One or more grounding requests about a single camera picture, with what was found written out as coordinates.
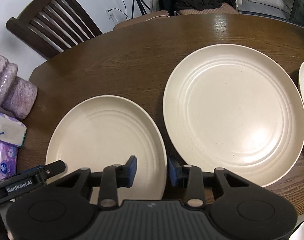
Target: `chair seat cushion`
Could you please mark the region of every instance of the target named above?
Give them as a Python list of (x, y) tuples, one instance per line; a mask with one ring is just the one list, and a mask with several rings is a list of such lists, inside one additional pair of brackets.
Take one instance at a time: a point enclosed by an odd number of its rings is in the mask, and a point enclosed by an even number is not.
[(126, 27), (126, 26), (130, 26), (130, 25), (133, 25), (133, 24), (137, 24), (137, 23), (146, 22), (146, 21), (149, 21), (149, 20), (162, 19), (162, 18), (167, 18), (167, 17), (169, 17), (168, 11), (157, 11), (157, 12), (154, 12), (154, 13), (149, 13), (149, 14), (146, 14), (146, 15), (142, 15), (142, 16), (133, 18), (133, 19), (128, 20), (128, 21), (118, 23), (117, 25), (115, 25), (113, 30), (123, 28), (123, 27)]
[(185, 9), (178, 11), (179, 15), (188, 15), (188, 14), (208, 14), (208, 13), (229, 13), (229, 14), (240, 14), (237, 10), (235, 10), (231, 5), (228, 3), (222, 3), (220, 8), (216, 9), (206, 9), (206, 10), (192, 10), (192, 9)]

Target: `dining table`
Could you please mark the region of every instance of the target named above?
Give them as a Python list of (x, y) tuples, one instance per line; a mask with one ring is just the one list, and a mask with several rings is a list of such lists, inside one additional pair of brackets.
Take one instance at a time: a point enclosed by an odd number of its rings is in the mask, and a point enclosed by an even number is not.
[[(298, 84), (304, 62), (304, 28), (297, 25), (242, 14), (197, 14), (116, 29), (34, 69), (29, 81), (38, 87), (38, 94), (23, 120), (27, 133), (18, 151), (18, 171), (45, 164), (48, 144), (60, 120), (80, 102), (99, 95), (117, 95), (139, 104), (159, 128), (167, 155), (185, 164), (164, 124), (165, 85), (184, 57), (221, 43), (244, 45), (266, 54)], [(304, 213), (304, 147), (294, 167), (267, 189), (289, 200), (299, 215)], [(168, 180), (163, 198), (180, 199), (184, 192), (183, 188), (173, 188)], [(211, 203), (211, 190), (205, 189), (205, 194)]]

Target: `tripod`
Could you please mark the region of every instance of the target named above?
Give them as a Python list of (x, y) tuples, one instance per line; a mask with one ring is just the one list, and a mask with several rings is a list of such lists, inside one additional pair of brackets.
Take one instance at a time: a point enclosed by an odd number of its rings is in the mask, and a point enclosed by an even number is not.
[[(133, 19), (133, 14), (134, 14), (134, 2), (135, 2), (135, 0), (133, 0), (133, 3), (132, 3), (132, 19)], [(141, 11), (141, 14), (142, 14), (142, 15), (147, 14), (145, 8), (143, 7), (143, 4), (144, 4), (148, 9), (150, 9), (150, 7), (148, 7), (147, 4), (146, 4), (143, 0), (136, 0), (136, 2), (137, 2), (137, 5), (138, 5), (138, 7), (139, 7), (139, 9), (140, 9), (140, 11)]]

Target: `wall outlet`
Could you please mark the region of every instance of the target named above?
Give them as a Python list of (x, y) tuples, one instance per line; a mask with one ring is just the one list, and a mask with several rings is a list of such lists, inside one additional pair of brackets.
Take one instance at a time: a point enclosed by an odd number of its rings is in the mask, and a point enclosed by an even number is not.
[(113, 14), (112, 11), (108, 12), (108, 10), (109, 10), (109, 9), (106, 10), (106, 13), (107, 13), (109, 19), (111, 19), (112, 17), (114, 17), (114, 14)]

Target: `gray ribbed panel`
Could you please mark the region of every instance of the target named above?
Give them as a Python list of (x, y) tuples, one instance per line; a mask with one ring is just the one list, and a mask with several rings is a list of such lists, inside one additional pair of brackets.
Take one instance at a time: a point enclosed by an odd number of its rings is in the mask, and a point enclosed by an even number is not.
[(229, 240), (201, 211), (173, 201), (124, 201), (121, 208), (99, 214), (75, 240)]

